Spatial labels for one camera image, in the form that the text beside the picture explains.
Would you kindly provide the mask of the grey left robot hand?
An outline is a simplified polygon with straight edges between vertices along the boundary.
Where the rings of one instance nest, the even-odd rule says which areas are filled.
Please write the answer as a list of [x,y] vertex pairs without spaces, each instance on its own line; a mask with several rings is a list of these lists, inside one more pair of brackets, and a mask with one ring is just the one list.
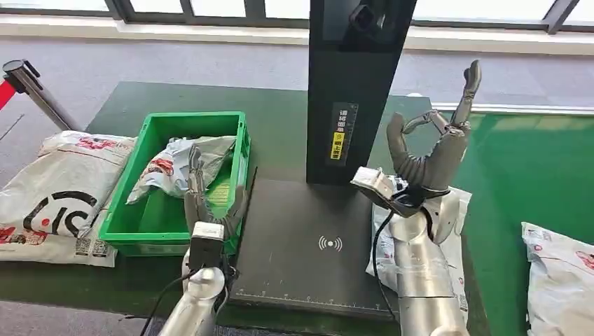
[[235,189],[235,201],[222,218],[215,218],[210,209],[206,185],[203,176],[204,162],[200,158],[201,152],[197,144],[190,148],[188,163],[189,172],[187,178],[188,190],[184,194],[184,213],[190,234],[193,233],[195,224],[199,221],[219,224],[224,227],[224,238],[230,239],[236,233],[237,226],[247,210],[248,192],[243,185]]

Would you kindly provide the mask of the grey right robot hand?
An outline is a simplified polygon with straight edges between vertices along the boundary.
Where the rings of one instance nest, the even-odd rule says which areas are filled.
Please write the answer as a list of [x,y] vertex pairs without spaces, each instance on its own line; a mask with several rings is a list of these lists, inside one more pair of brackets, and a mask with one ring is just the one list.
[[[464,70],[464,79],[462,97],[451,119],[446,120],[435,109],[408,122],[399,113],[392,116],[386,128],[389,153],[395,173],[408,185],[443,191],[448,189],[455,177],[468,146],[471,132],[468,119],[482,79],[479,60],[475,59]],[[405,136],[428,123],[435,126],[440,138],[430,154],[414,156],[408,152]]]

